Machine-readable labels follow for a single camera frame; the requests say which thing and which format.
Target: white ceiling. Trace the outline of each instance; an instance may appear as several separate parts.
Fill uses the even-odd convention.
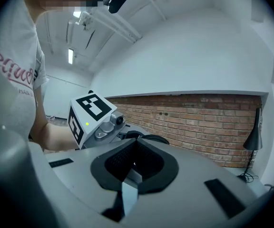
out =
[[[214,6],[213,0],[154,1],[166,19],[187,13],[191,10]],[[108,12],[107,7],[100,7],[97,9],[104,12],[113,20],[116,20],[116,18]],[[150,0],[127,0],[119,10],[118,14],[129,22],[142,36],[150,30],[155,29],[157,24],[164,21],[163,17],[150,3]],[[94,17],[104,20],[98,12],[94,13]],[[54,63],[54,58],[58,58],[56,62],[62,61],[64,62],[64,65],[68,67],[77,67],[85,72],[93,73],[96,72],[111,56],[133,44],[106,26],[94,21],[93,25],[96,31],[87,49],[86,45],[90,33],[83,31],[81,28],[76,28],[76,25],[74,27],[76,33],[75,37],[78,37],[80,41],[75,44],[78,44],[77,47],[68,45],[66,43],[66,32],[68,21],[70,19],[75,19],[72,12],[54,11],[47,13],[46,16],[40,17],[37,22],[38,37],[44,54],[49,58],[49,63]],[[75,51],[76,58],[74,60],[74,65],[68,64],[67,55],[69,48],[73,48]]]

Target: black and white pattern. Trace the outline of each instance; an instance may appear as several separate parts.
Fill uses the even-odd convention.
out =
[[[96,94],[80,98],[76,101],[96,121],[99,121],[112,110]]]
[[[68,124],[69,124],[72,134],[74,135],[74,137],[79,145],[84,132],[83,132],[83,130],[75,116],[75,113],[71,107],[70,107],[70,111],[69,111]]]

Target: ceiling light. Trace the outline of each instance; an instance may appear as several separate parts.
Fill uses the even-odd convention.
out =
[[[74,12],[74,16],[77,17],[77,18],[80,18],[80,16],[81,16],[81,11],[76,11],[76,12]]]
[[[74,60],[74,50],[72,49],[68,49],[68,63],[72,64],[73,60]]]

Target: white t-shirt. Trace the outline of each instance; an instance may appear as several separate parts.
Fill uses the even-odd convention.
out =
[[[36,115],[34,90],[46,82],[44,54],[24,0],[9,0],[0,12],[0,72],[19,94],[5,126],[25,140]]]

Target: black rectangle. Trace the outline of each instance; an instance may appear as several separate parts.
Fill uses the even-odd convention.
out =
[[[54,167],[66,165],[66,164],[69,164],[72,162],[74,162],[72,159],[67,158],[67,159],[63,159],[63,160],[59,160],[59,161],[52,161],[52,162],[49,162],[49,164],[50,164],[51,168],[54,168]]]
[[[234,217],[245,209],[245,206],[219,179],[208,180],[205,181],[204,184],[229,218]]]

